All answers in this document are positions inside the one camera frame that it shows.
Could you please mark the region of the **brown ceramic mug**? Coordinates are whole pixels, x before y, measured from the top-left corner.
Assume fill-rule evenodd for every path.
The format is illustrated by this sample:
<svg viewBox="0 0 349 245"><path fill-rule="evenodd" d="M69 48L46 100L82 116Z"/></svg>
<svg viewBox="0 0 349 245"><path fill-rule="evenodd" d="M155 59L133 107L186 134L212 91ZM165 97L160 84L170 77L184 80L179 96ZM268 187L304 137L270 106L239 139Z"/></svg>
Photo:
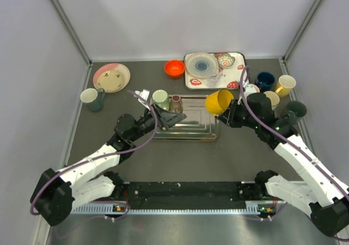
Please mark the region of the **brown ceramic mug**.
<svg viewBox="0 0 349 245"><path fill-rule="evenodd" d="M176 113L183 112L182 98L179 95L173 95L170 100L170 111Z"/></svg>

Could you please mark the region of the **light green ceramic mug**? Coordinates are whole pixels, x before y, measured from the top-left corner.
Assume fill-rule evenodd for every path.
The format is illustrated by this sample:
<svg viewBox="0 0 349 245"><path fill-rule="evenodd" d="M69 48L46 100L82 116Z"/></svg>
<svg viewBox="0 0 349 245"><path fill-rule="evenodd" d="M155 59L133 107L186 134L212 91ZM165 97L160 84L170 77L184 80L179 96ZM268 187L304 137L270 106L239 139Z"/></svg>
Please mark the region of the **light green ceramic mug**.
<svg viewBox="0 0 349 245"><path fill-rule="evenodd" d="M169 95L163 89L156 90L152 94L152 103L153 104L157 104L157 106L159 106L160 108L162 108L164 110L169 110L170 109Z"/></svg>

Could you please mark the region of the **bright yellow mug black handle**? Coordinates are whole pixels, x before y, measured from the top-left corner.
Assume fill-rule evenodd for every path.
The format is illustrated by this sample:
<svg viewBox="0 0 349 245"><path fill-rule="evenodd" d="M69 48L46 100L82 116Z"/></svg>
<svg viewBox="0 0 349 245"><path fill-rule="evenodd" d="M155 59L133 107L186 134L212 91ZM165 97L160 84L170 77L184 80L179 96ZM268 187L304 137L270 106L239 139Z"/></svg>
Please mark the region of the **bright yellow mug black handle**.
<svg viewBox="0 0 349 245"><path fill-rule="evenodd" d="M221 89L206 98L205 107L210 114L218 116L228 109L233 99L234 96L231 91Z"/></svg>

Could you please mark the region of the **cream mug black handle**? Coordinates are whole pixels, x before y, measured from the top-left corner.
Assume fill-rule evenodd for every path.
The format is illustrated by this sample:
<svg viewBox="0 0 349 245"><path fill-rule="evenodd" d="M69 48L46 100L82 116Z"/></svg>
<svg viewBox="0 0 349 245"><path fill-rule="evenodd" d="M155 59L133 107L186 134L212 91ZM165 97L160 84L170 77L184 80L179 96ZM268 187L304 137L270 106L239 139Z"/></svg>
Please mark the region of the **cream mug black handle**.
<svg viewBox="0 0 349 245"><path fill-rule="evenodd" d="M280 97L273 91L265 91L264 94L270 99L272 110L275 110L280 103Z"/></svg>

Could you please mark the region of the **navy blue ceramic mug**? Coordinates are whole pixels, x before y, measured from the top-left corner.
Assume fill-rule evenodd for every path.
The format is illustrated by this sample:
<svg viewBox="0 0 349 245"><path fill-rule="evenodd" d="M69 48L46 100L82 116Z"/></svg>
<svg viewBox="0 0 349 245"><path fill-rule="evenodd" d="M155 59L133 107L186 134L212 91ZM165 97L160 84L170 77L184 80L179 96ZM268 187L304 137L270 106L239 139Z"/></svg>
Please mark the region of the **navy blue ceramic mug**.
<svg viewBox="0 0 349 245"><path fill-rule="evenodd" d="M255 85L260 92L270 91L275 83L275 76L269 72L261 72L257 75Z"/></svg>

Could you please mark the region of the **pale yellow ceramic mug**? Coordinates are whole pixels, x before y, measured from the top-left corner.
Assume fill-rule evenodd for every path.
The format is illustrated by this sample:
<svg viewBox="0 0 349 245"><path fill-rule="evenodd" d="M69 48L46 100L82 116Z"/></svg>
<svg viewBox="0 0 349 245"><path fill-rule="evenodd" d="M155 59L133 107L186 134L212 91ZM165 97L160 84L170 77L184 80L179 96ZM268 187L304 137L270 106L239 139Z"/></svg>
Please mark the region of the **pale yellow ceramic mug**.
<svg viewBox="0 0 349 245"><path fill-rule="evenodd" d="M295 78L289 75L282 75L279 77L274 92L280 97L284 98L295 88L297 82Z"/></svg>

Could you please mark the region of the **grey mug black handle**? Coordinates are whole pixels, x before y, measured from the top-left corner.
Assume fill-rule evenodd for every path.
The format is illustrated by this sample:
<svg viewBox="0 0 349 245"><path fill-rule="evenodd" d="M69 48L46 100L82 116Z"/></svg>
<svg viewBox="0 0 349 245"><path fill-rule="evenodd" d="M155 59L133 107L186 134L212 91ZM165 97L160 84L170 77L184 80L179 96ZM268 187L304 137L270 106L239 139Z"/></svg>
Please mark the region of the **grey mug black handle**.
<svg viewBox="0 0 349 245"><path fill-rule="evenodd" d="M289 124L296 124L307 112L308 109L302 102L294 100L287 103L283 116L288 120Z"/></svg>

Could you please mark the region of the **pink ceramic mug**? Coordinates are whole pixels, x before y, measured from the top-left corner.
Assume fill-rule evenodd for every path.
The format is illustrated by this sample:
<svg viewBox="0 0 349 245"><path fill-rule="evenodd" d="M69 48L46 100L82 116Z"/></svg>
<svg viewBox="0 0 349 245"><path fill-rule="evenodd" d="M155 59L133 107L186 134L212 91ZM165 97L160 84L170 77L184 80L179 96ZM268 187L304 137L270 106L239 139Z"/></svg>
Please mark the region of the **pink ceramic mug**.
<svg viewBox="0 0 349 245"><path fill-rule="evenodd" d="M246 85L245 92L249 94L260 93L260 89L256 85L249 83Z"/></svg>

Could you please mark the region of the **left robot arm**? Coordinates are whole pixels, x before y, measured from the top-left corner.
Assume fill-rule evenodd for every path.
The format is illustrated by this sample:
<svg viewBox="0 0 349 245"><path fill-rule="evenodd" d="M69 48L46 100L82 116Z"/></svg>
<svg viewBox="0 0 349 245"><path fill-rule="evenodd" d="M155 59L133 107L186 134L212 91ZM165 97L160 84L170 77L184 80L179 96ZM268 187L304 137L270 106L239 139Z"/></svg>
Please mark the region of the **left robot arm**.
<svg viewBox="0 0 349 245"><path fill-rule="evenodd" d="M31 196L31 214L42 216L49 226L63 222L72 210L93 200L110 196L116 188L116 176L102 172L127 160L138 147L134 142L157 129L168 130L186 119L183 113L161 109L152 104L143 116L119 116L114 135L97 151L81 161L54 171L44 171Z"/></svg>

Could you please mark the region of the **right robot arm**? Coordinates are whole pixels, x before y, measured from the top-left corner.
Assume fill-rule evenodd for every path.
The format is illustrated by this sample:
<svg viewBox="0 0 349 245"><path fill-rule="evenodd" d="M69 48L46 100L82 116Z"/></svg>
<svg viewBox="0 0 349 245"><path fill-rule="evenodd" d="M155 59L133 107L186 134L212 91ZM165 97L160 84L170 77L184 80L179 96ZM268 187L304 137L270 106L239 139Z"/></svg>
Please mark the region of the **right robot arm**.
<svg viewBox="0 0 349 245"><path fill-rule="evenodd" d="M302 211L328 237L348 227L348 185L308 149L286 118L275 117L269 98L263 93L253 93L237 100L223 89L218 92L218 107L219 121L231 128L253 129L306 183L297 186L277 172L259 172L255 182L266 195L281 198Z"/></svg>

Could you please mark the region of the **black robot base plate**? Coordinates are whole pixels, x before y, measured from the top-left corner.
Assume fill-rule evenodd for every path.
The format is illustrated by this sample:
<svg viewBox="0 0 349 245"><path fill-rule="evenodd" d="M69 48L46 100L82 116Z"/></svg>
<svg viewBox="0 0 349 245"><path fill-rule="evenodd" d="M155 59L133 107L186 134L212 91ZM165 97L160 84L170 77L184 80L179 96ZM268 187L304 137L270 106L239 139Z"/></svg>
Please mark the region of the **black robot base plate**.
<svg viewBox="0 0 349 245"><path fill-rule="evenodd" d="M126 201L133 210L214 210L245 208L247 201L275 204L254 182L130 182L98 202Z"/></svg>

